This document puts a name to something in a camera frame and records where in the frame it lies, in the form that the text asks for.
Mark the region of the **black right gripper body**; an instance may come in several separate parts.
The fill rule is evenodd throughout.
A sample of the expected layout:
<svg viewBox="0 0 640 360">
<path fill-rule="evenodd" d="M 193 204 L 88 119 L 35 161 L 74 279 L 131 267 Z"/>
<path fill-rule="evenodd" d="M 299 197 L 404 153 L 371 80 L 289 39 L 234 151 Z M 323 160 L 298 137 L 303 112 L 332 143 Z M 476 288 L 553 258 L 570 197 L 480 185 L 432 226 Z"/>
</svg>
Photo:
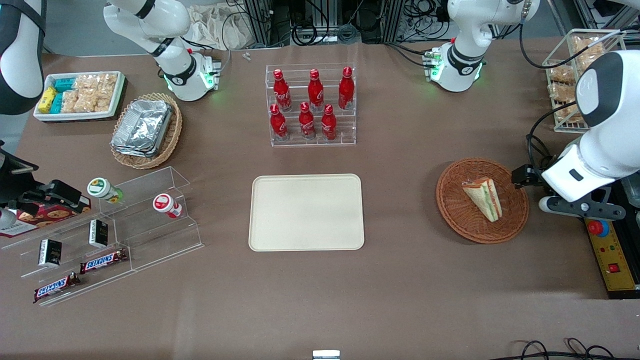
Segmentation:
<svg viewBox="0 0 640 360">
<path fill-rule="evenodd" d="M 0 150 L 0 203 L 7 205 L 36 190 L 40 183 L 34 179 L 34 172 L 38 170 L 38 165 Z"/>
</svg>

